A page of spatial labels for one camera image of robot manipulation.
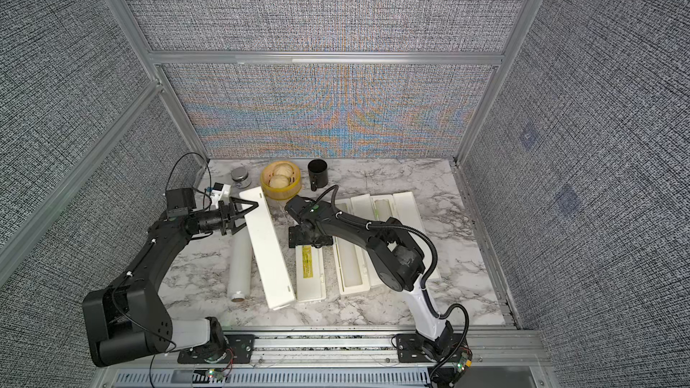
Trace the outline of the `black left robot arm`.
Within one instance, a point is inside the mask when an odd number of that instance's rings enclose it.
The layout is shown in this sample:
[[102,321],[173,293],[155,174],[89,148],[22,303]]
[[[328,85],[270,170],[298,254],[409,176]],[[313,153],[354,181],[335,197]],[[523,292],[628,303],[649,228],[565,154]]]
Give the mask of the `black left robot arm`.
[[226,357],[227,340],[215,317],[174,321],[159,289],[177,255],[192,241],[220,233],[235,235],[237,222],[255,211],[256,201],[231,198],[196,207],[194,188],[165,192],[166,210],[147,230],[147,241],[126,269],[82,303],[93,364],[114,366],[182,350],[197,360]]

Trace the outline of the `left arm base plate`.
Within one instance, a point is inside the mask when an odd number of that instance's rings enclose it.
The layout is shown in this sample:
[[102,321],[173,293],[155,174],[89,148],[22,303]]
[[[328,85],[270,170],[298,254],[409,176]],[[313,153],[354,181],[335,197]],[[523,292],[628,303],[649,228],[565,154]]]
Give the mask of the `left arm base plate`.
[[177,363],[182,365],[249,364],[256,337],[253,334],[225,335],[225,342],[185,348],[179,352]]

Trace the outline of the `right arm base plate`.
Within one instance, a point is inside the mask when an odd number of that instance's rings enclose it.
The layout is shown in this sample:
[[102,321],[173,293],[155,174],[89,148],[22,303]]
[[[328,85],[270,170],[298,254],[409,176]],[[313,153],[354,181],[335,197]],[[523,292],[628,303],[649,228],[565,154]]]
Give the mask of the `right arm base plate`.
[[462,360],[472,360],[473,352],[470,350],[467,340],[462,339],[462,334],[456,332],[447,342],[445,348],[440,352],[433,352],[431,346],[424,346],[424,340],[416,333],[395,334],[392,339],[395,346],[398,360],[401,363],[437,363],[442,361],[450,352],[453,355],[449,362],[459,362]]

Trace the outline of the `white wrap dispenser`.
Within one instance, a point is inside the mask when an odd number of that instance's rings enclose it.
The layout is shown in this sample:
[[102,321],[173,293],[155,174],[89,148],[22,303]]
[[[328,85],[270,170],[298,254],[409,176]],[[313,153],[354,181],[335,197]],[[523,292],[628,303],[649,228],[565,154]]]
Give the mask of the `white wrap dispenser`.
[[244,220],[269,309],[280,310],[295,303],[325,300],[323,251],[309,246],[295,248],[296,276],[292,278],[262,188],[244,190],[239,196],[259,203],[259,207],[247,214]]
[[[376,199],[388,199],[390,201],[391,208],[393,210],[393,215],[392,217],[397,218],[403,225],[412,227],[424,235],[426,235],[426,231],[424,229],[424,226],[422,224],[422,217],[420,216],[420,211],[417,205],[417,201],[411,191],[406,191],[406,192],[399,192],[399,193],[394,193],[394,194],[389,194],[389,195],[378,195],[378,196],[371,196],[370,197],[373,205],[374,205],[374,211],[375,215],[377,215],[377,209],[375,206],[375,200]],[[425,265],[425,268],[428,268],[431,265],[431,251],[429,250],[428,245],[424,240],[422,240],[418,235],[412,235],[414,240],[417,242],[418,246],[420,246],[420,249],[422,249],[424,253],[424,258],[423,262]],[[438,273],[438,267],[434,269],[433,273],[429,277],[429,281],[435,282],[441,280],[441,276]]]
[[[369,194],[337,199],[336,208],[343,213],[375,220],[377,217]],[[341,296],[363,294],[383,287],[367,251],[347,240],[334,237],[333,255]]]

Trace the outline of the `plastic wrap roll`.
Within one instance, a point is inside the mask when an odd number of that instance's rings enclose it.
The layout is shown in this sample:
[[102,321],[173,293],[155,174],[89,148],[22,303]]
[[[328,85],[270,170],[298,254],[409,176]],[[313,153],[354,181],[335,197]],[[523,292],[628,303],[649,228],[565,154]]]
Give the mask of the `plastic wrap roll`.
[[342,279],[345,288],[363,284],[355,246],[349,242],[339,244]]
[[376,199],[375,206],[377,209],[378,218],[381,221],[386,221],[393,215],[393,210],[388,199]]
[[233,303],[244,302],[251,294],[253,246],[246,228],[233,237],[227,294]]

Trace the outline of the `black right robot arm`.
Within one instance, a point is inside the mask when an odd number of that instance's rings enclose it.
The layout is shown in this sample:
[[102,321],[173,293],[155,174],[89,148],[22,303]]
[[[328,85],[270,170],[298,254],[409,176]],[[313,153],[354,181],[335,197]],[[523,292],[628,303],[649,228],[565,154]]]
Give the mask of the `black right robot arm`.
[[286,211],[296,221],[289,228],[290,247],[322,248],[337,240],[359,247],[383,284],[404,297],[413,315],[418,349],[433,361],[455,350],[452,323],[438,312],[427,289],[438,253],[431,252],[431,266],[424,264],[424,253],[415,240],[423,237],[420,231],[394,217],[385,222],[356,217],[321,199],[296,196],[289,200]]

